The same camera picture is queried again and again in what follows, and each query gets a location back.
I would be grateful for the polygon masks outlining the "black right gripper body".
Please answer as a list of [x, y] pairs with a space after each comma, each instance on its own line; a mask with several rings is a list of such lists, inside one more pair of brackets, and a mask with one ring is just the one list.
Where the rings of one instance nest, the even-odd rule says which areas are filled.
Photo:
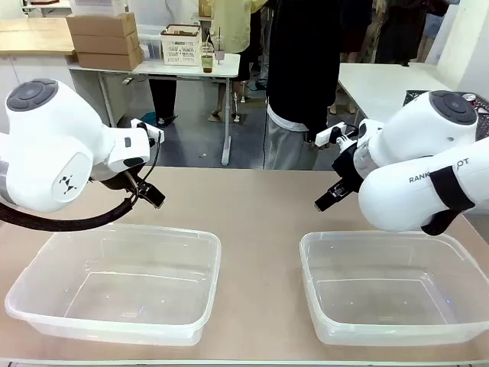
[[340, 154], [332, 164], [333, 170], [340, 176], [338, 182], [342, 191], [359, 191], [363, 178], [357, 172], [354, 164], [354, 155], [357, 142], [348, 140], [340, 144]]

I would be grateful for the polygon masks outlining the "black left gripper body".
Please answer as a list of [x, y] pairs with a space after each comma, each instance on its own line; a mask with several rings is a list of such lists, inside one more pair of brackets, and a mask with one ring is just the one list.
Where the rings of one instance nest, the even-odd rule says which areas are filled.
[[117, 173], [108, 178], [107, 174], [93, 174], [93, 180], [98, 181], [110, 190], [133, 190], [135, 188], [147, 188], [147, 183], [138, 174], [141, 167], [132, 167], [124, 172]]

